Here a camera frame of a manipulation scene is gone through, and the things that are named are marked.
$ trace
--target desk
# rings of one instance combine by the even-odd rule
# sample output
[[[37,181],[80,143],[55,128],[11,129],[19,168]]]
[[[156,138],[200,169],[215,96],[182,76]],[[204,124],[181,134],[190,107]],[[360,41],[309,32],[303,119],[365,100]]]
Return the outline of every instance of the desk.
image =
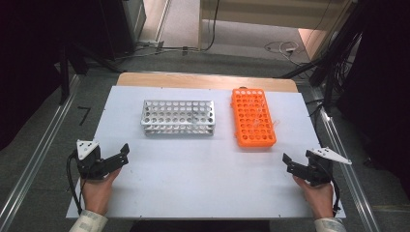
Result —
[[[218,0],[201,0],[198,47],[202,20],[214,19]],[[218,20],[299,28],[307,55],[316,59],[355,6],[352,0],[223,0]]]
[[[237,146],[230,94],[232,88],[240,87],[238,83],[282,90],[265,92],[276,121],[278,142],[272,148]],[[144,135],[139,121],[143,101],[148,99],[214,101],[215,134]],[[302,191],[281,161],[286,152],[294,161],[307,163],[306,149],[319,146],[303,98],[296,93],[292,80],[124,73],[118,86],[111,89],[96,140],[101,143],[104,158],[117,154],[126,142],[131,149],[130,163],[114,182],[107,214],[110,218],[311,217]],[[344,218],[345,214],[341,211],[338,216]],[[73,202],[67,217],[77,217]]]

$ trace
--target aluminum profile rail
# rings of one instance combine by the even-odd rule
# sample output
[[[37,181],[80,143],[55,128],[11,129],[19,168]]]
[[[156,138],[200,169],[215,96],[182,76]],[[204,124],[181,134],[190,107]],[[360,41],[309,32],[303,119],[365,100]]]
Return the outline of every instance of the aluminum profile rail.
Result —
[[[9,193],[9,196],[6,199],[6,204],[4,205],[0,215],[0,232],[6,232],[9,230],[13,219],[15,218],[15,214],[18,211],[18,208],[20,207],[25,195],[28,192],[28,189],[33,183],[34,178],[36,177],[36,174],[44,161],[45,155],[47,154],[55,135],[59,131],[60,126],[63,123],[64,118],[66,117],[67,112],[70,109],[70,106],[72,105],[79,83],[79,77],[78,75],[75,75],[70,86],[72,93],[69,95],[63,105],[58,106],[50,124],[48,125],[42,137],[42,140],[31,156],[31,159],[28,161],[16,185]]]
[[[318,87],[311,88],[311,92],[315,100],[323,99],[323,95]],[[344,150],[343,144],[341,143],[340,137],[338,136],[337,128],[333,119],[328,117],[323,108],[321,108],[320,110],[320,115],[325,125],[326,131],[332,142],[334,151],[339,153],[343,157],[349,159],[346,154],[346,151]],[[343,176],[346,180],[347,186],[350,189],[350,193],[352,194],[356,208],[362,219],[362,223],[365,230],[368,232],[381,231],[376,221],[376,218],[373,214],[373,211],[371,210],[371,207],[368,204],[362,185],[360,184],[352,165],[340,163],[340,167],[343,172]]]

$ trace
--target white tabletop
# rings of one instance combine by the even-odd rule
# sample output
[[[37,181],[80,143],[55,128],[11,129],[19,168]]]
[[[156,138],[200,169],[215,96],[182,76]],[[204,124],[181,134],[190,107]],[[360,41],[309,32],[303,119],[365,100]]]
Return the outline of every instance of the white tabletop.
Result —
[[[310,218],[310,207],[281,160],[286,153],[306,165],[306,149],[320,147],[307,108],[301,94],[265,95],[278,141],[268,149],[243,149],[234,136],[229,90],[112,87],[95,139],[103,158],[118,154],[125,143],[131,151],[106,216]],[[146,136],[140,125],[144,100],[214,101],[215,134]],[[337,216],[345,218],[344,211]],[[67,218],[77,217],[72,202]]]

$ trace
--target gray carpet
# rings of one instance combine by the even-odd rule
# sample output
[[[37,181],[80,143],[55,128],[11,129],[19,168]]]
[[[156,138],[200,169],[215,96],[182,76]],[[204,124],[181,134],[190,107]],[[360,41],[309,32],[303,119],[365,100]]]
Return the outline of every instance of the gray carpet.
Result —
[[[225,56],[205,53],[190,53],[182,56],[181,52],[168,52],[142,58],[132,58],[116,62],[116,65],[129,72],[176,72],[176,73],[213,73],[239,76],[279,76],[292,71],[295,67],[286,61]],[[71,200],[66,192],[66,158],[75,148],[78,138],[92,139],[98,126],[103,107],[112,85],[116,84],[118,73],[112,73],[94,66],[87,76],[81,77],[78,92],[66,119],[57,133],[44,163],[34,183],[29,189],[22,205],[15,215],[9,231],[68,231],[72,220],[65,219]],[[310,89],[300,77],[294,78],[299,91],[306,101],[312,100]],[[0,152],[0,200],[4,202],[19,175],[39,143],[59,102],[57,90],[37,113],[27,122],[14,142]],[[79,125],[84,110],[78,106],[91,107],[91,111],[82,126]],[[307,106],[312,112],[314,104]],[[375,170],[362,166],[366,158],[360,136],[349,122],[342,119],[334,110],[335,121],[339,129],[346,152],[354,162],[354,168],[364,187],[371,206],[404,206],[409,200],[403,193],[396,177],[384,170]],[[317,131],[323,145],[330,146],[330,141],[323,125],[318,122]],[[342,189],[341,200],[347,214],[343,222],[348,231],[365,231],[358,212],[350,196],[349,189],[342,177],[338,165],[335,175]],[[408,231],[410,212],[393,210],[376,210],[375,215],[381,231]],[[130,220],[111,219],[104,231],[128,231]],[[311,219],[276,219],[271,221],[272,231],[314,231]]]

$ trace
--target person's left hand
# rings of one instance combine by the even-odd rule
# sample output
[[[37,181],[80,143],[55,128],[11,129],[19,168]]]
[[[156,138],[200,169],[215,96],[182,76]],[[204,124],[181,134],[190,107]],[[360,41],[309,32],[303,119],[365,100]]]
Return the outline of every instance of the person's left hand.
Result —
[[[82,189],[85,210],[104,216],[108,211],[108,201],[111,198],[112,183],[120,174],[121,168],[109,173],[101,181],[87,180]]]

